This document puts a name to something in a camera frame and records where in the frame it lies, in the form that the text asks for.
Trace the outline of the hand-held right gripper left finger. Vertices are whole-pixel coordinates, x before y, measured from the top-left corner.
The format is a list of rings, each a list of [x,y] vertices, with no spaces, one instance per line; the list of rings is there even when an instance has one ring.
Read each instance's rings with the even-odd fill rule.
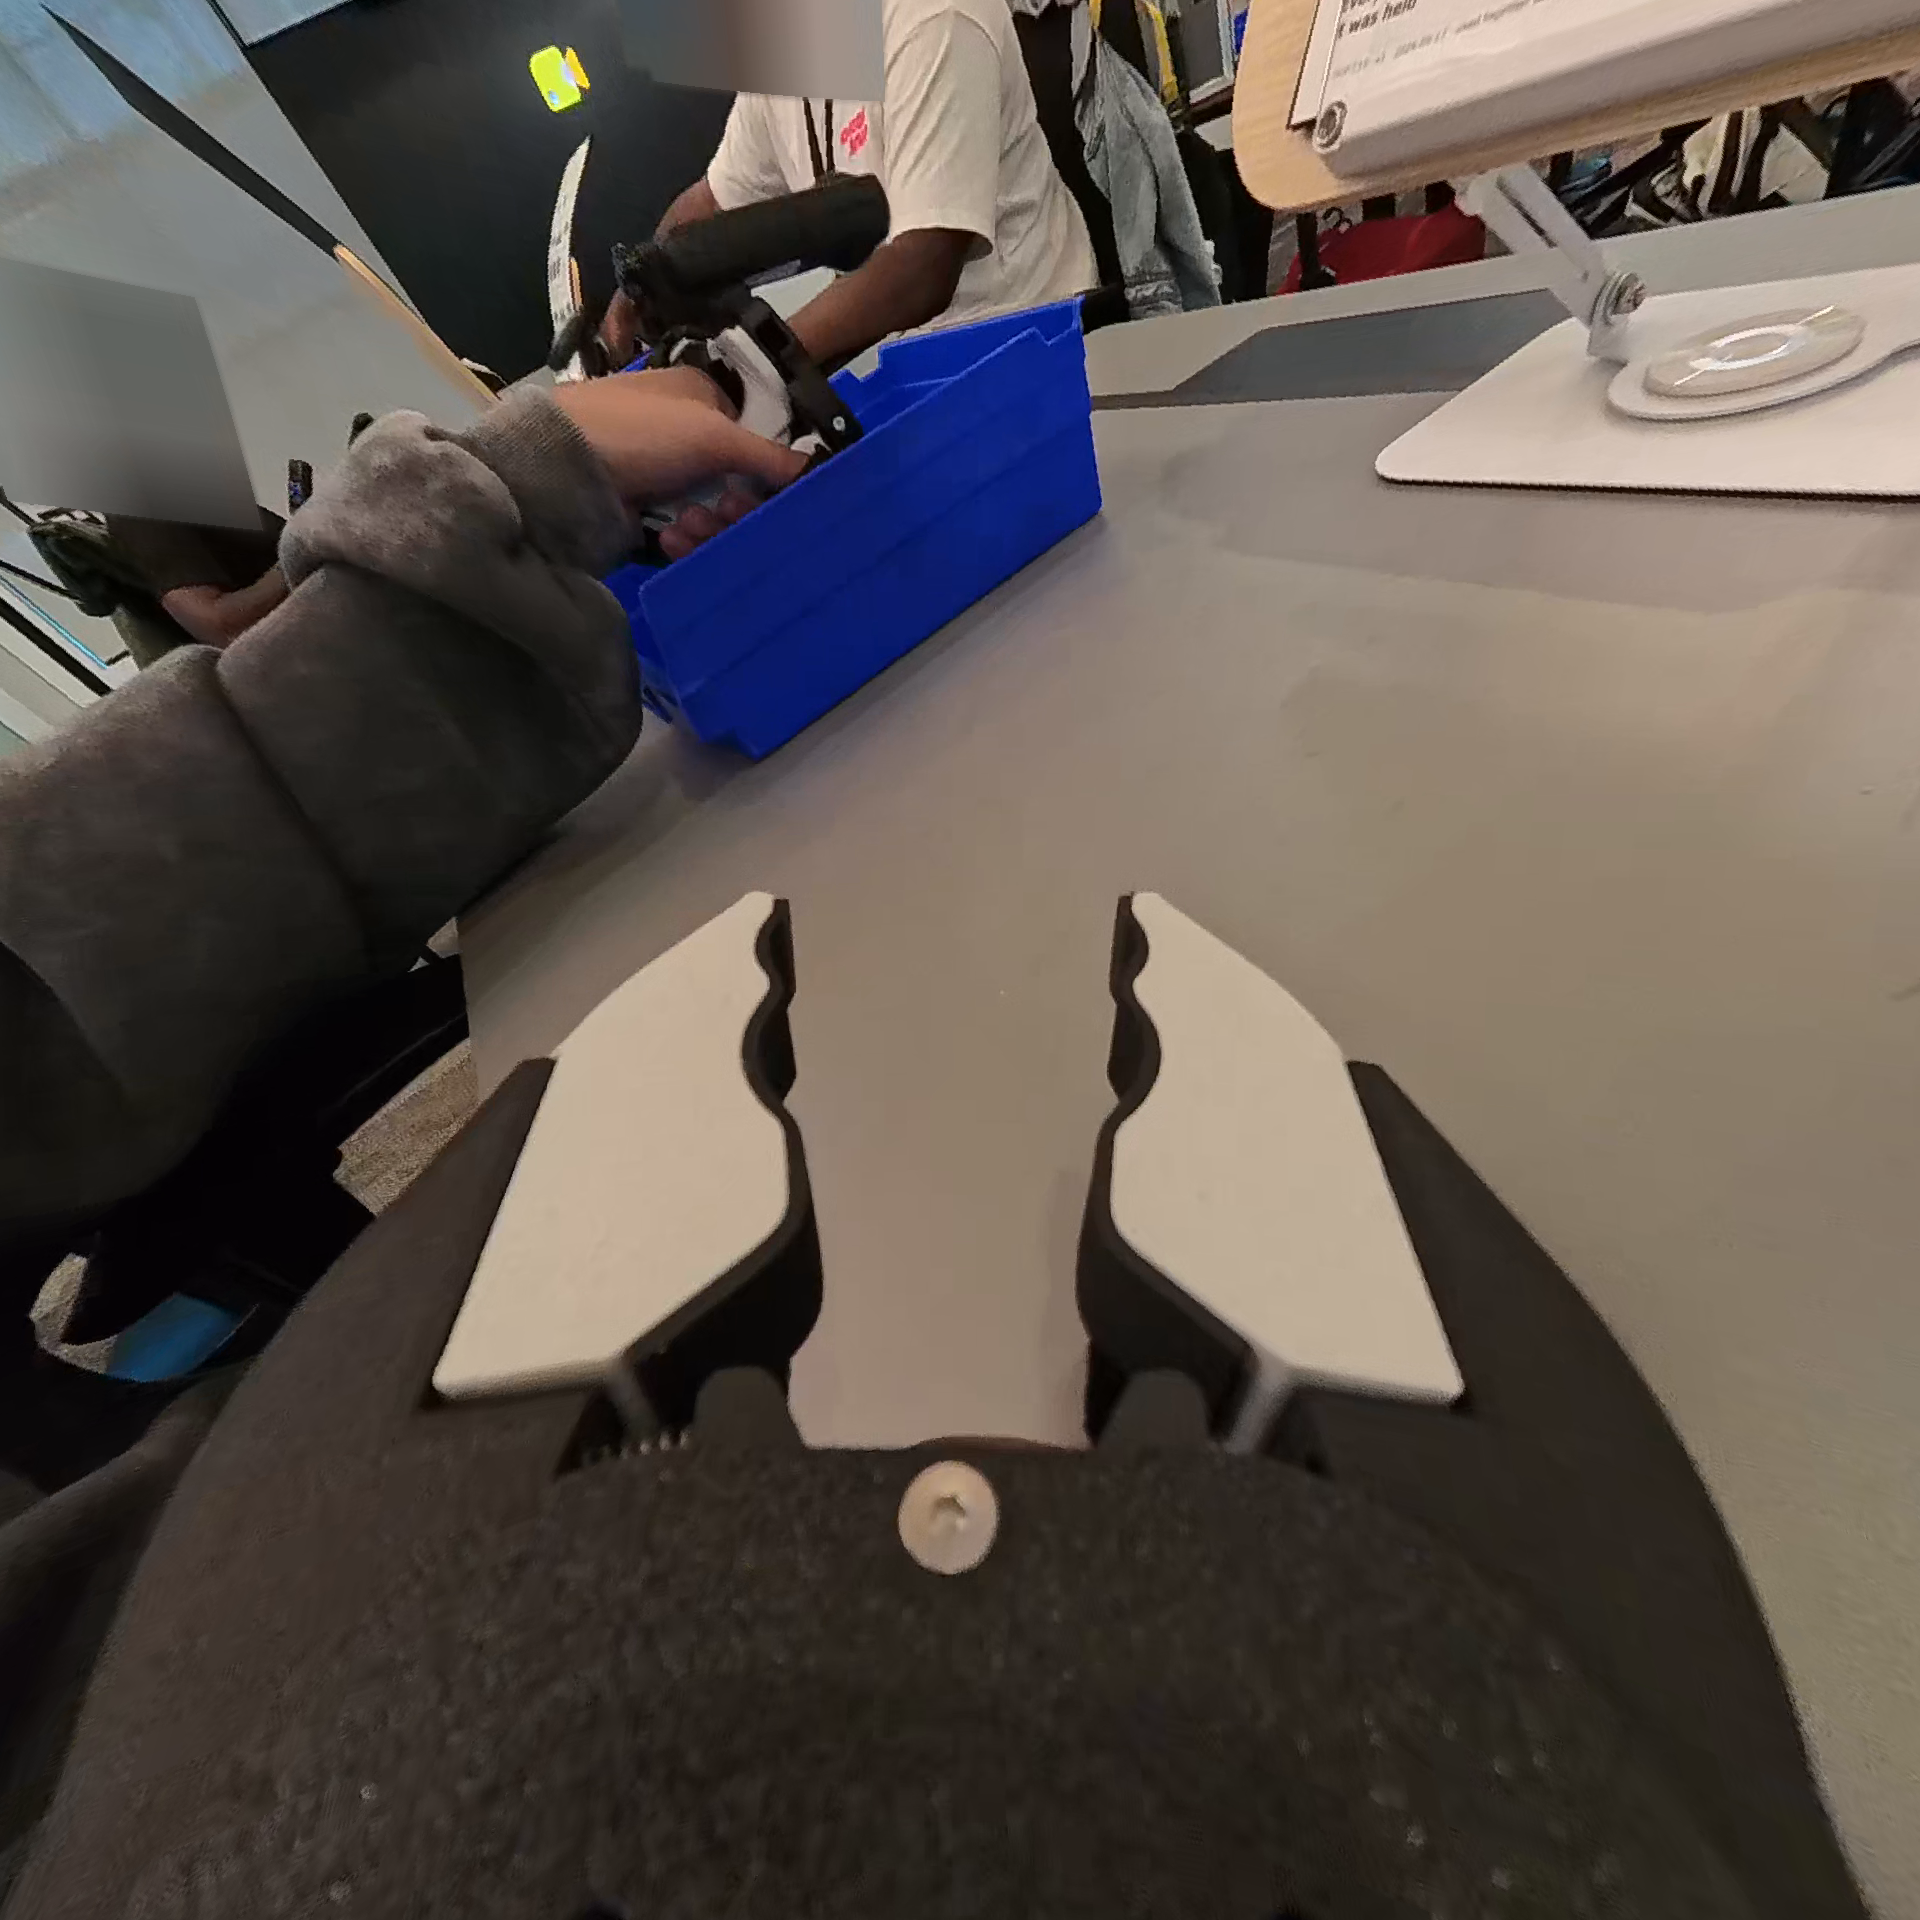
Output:
[[[432,1375],[439,1400],[593,1388],[660,1438],[721,1373],[789,1386],[822,1311],[793,996],[789,904],[749,892],[550,1051]]]

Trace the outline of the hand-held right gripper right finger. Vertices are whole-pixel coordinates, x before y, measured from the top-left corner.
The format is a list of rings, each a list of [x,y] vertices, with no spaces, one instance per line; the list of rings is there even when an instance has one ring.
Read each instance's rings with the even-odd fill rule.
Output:
[[[1148,1375],[1182,1379],[1229,1455],[1260,1455],[1307,1392],[1455,1410],[1465,1375],[1339,1042],[1159,892],[1116,903],[1106,989],[1088,1440]]]

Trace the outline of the blue plastic bin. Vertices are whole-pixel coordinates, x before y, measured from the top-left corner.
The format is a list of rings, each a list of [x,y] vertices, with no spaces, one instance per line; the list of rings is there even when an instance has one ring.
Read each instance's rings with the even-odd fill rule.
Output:
[[[1076,302],[838,373],[862,437],[668,566],[623,566],[639,700],[765,760],[1101,516]]]

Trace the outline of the person's left forearm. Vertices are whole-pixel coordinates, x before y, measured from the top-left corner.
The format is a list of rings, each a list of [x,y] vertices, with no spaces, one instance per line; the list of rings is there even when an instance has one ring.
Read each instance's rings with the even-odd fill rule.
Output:
[[[377,417],[278,612],[4,760],[4,1238],[150,1188],[634,752],[634,523],[559,398]]]

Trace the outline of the grey desk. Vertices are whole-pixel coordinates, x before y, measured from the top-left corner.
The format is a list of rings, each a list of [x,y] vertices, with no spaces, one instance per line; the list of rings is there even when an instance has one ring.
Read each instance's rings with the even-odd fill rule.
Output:
[[[1381,1066],[1727,1519],[1918,1917],[1918,516],[1397,491],[1519,294],[1091,342],[1105,513],[758,768],[651,730],[463,926],[490,1092],[793,908],[803,1431],[1082,1438],[1106,957],[1159,892]]]

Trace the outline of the person's left hand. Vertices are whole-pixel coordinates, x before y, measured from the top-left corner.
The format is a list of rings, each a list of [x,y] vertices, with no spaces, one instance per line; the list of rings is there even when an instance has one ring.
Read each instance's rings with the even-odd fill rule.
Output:
[[[727,534],[807,474],[807,454],[755,436],[695,369],[620,373],[550,390],[620,501],[657,525],[664,562]]]

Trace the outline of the white paper strip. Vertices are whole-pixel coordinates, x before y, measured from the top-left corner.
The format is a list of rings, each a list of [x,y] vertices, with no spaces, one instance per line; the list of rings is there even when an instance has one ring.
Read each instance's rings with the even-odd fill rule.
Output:
[[[547,346],[547,373],[559,378],[576,378],[585,340],[585,291],[580,291],[580,267],[576,256],[576,227],[578,227],[578,203],[580,182],[591,157],[591,139],[585,139],[576,153],[561,168],[559,197],[550,203],[547,219],[547,253],[544,253],[544,291],[547,291],[547,320],[550,320],[550,346]]]

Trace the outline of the large black screen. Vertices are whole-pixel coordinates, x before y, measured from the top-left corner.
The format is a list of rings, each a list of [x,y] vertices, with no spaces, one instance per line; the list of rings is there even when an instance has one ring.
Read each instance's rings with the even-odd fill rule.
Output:
[[[433,332],[500,376],[550,342],[544,253],[566,160],[591,139],[576,256],[586,302],[611,247],[657,233],[704,175],[730,95],[628,67],[613,4],[339,4],[249,62]],[[591,91],[544,111],[528,56],[572,47]]]

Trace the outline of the grey blue jacket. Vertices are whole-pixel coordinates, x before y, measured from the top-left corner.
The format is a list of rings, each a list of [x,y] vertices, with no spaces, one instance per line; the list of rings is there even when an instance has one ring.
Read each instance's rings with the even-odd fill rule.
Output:
[[[1091,181],[1097,291],[1127,320],[1220,307],[1220,267],[1201,227],[1174,128],[1148,82],[1076,13],[1070,119]]]

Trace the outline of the red bag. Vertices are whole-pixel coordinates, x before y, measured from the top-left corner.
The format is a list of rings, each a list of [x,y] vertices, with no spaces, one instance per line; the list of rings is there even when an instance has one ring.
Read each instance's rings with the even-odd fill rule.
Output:
[[[1455,203],[1354,221],[1335,219],[1335,213],[1303,213],[1292,234],[1297,256],[1276,289],[1284,298],[1476,265],[1484,258],[1490,239],[1484,221]]]

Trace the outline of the printed instruction sheet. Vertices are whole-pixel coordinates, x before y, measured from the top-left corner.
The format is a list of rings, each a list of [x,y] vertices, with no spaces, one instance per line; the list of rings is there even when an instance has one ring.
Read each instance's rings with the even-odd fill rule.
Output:
[[[1341,175],[1918,28],[1918,4],[1339,4],[1312,147]]]

